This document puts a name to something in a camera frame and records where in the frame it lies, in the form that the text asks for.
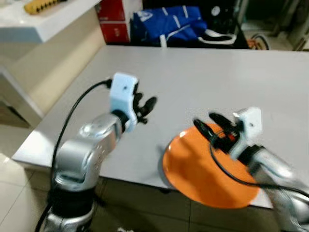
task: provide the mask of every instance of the robotic arm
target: robotic arm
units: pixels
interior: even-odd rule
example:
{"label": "robotic arm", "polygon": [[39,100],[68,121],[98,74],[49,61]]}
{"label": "robotic arm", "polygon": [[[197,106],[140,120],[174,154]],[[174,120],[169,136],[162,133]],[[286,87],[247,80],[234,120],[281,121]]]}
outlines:
{"label": "robotic arm", "polygon": [[224,137],[218,137],[199,119],[194,119],[194,125],[214,148],[247,166],[257,184],[239,182],[265,188],[281,231],[309,232],[309,187],[287,163],[253,142],[262,132],[261,110],[249,108],[234,113],[235,123],[217,113],[210,113],[210,118],[223,129]]}
{"label": "robotic arm", "polygon": [[134,76],[116,73],[112,80],[111,112],[84,124],[78,134],[66,141],[56,156],[55,173],[49,193],[51,208],[45,232],[86,232],[94,212],[94,189],[104,158],[112,152],[124,131],[133,131],[155,103],[150,98],[139,107]]}

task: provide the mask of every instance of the white shelf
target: white shelf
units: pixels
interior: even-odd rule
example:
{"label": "white shelf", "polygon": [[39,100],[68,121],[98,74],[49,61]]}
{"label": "white shelf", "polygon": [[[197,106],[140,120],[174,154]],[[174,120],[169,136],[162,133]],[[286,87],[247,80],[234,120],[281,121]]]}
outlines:
{"label": "white shelf", "polygon": [[29,15],[20,0],[0,8],[0,42],[44,43],[100,0],[68,0],[38,15]]}

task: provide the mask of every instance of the yellow object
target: yellow object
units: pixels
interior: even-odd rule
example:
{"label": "yellow object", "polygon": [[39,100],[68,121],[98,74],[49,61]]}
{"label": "yellow object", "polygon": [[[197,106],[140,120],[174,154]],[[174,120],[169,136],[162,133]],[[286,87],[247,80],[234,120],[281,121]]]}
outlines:
{"label": "yellow object", "polygon": [[40,12],[53,7],[54,5],[58,4],[60,0],[33,0],[27,3],[24,8],[25,11],[30,15],[37,15]]}

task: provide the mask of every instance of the white table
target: white table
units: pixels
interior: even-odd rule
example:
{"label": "white table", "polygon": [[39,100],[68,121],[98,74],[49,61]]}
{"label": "white table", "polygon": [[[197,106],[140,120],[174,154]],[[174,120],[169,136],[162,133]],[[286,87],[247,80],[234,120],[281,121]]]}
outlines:
{"label": "white table", "polygon": [[[76,78],[13,159],[50,167],[55,140],[76,99],[91,84],[127,72],[140,80],[145,99],[158,97],[147,125],[124,134],[104,161],[100,175],[172,188],[161,167],[165,147],[198,116],[210,110],[232,117],[258,106],[263,112],[262,144],[297,169],[309,185],[309,53],[178,49],[130,46],[102,48]],[[98,88],[76,110],[64,140],[99,114],[109,111],[109,91]],[[271,207],[260,191],[252,205]]]}

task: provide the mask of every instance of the red box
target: red box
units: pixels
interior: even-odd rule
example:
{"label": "red box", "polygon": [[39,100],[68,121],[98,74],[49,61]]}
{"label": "red box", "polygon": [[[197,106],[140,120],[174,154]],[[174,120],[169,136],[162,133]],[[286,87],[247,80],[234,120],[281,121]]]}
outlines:
{"label": "red box", "polygon": [[102,0],[96,8],[100,21],[129,21],[142,9],[142,0]]}
{"label": "red box", "polygon": [[129,43],[129,22],[101,22],[101,29],[106,43]]}

